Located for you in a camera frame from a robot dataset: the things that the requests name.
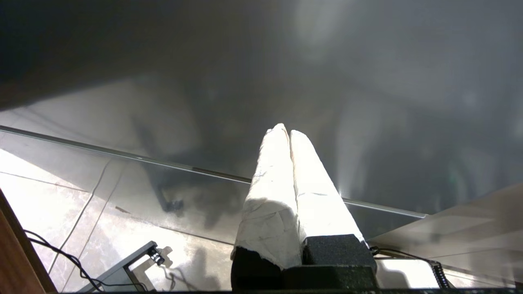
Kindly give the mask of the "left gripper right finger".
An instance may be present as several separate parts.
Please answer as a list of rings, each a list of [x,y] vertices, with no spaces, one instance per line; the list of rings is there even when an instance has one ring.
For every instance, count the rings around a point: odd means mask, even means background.
[[[302,132],[291,132],[298,217],[297,260],[305,265],[377,269],[368,244],[332,179]]]

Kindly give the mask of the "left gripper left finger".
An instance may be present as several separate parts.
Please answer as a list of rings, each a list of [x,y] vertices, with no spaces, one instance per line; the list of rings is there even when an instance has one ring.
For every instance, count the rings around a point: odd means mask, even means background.
[[[283,124],[265,133],[230,255],[233,291],[281,289],[302,264],[290,138]]]

